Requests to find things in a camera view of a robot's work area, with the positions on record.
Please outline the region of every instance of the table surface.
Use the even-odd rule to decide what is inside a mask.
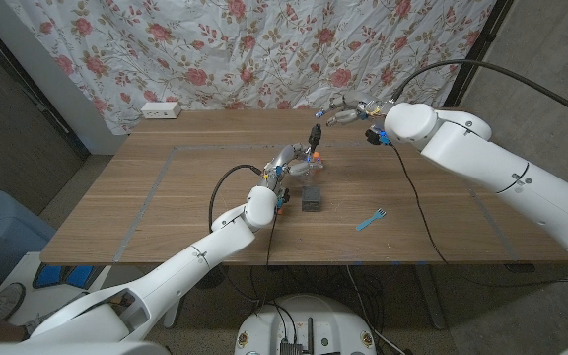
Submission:
[[[306,143],[311,110],[184,111],[145,120],[126,140],[40,255],[53,264],[159,263],[208,234],[216,182],[229,168],[262,168],[284,145]],[[285,177],[291,200],[277,219],[270,264],[442,262],[426,234],[393,149],[365,141],[370,122],[323,127],[325,168],[314,175],[320,212],[302,212],[302,182]],[[398,145],[431,234],[449,262],[568,261],[549,235],[483,188]],[[258,176],[233,173],[214,218],[245,202]],[[379,208],[385,218],[355,227]],[[266,262],[270,228],[228,264]]]

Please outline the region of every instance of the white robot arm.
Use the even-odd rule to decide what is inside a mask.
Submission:
[[[284,147],[264,168],[247,203],[216,219],[211,234],[135,281],[91,293],[67,305],[42,323],[24,344],[143,340],[203,276],[248,246],[255,238],[253,233],[272,222],[275,208],[288,200],[288,190],[281,186],[285,175],[298,176],[321,168],[320,163],[306,159],[319,140],[320,126],[316,126],[310,147],[299,143]],[[295,159],[303,162],[290,166]],[[118,312],[111,306],[115,300],[124,299],[129,301],[125,310]]]
[[[423,104],[344,96],[353,97],[361,101],[339,102],[356,104],[358,116],[384,116],[383,129],[391,141],[410,143],[440,167],[486,187],[568,251],[568,183],[488,142],[492,132],[479,117]]]

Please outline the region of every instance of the power strip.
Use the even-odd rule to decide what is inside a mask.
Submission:
[[[144,118],[177,118],[181,107],[178,103],[146,103],[142,113]]]

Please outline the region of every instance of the concrete wall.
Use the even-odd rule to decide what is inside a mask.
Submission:
[[[485,61],[568,99],[568,1],[516,0]],[[490,124],[494,142],[568,182],[568,108],[484,69],[461,106]]]
[[[126,136],[111,134],[91,102],[1,0],[0,37],[87,149],[92,154],[114,154]]]

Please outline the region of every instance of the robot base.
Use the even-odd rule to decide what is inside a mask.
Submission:
[[[372,331],[365,321],[334,300],[298,294],[281,297],[275,304],[280,307],[281,317],[276,307],[266,305],[243,322],[236,339],[236,355],[288,355],[302,354],[302,351],[315,355],[376,354]],[[291,319],[284,310],[295,321],[297,344],[294,344]],[[284,327],[287,339],[284,339]]]

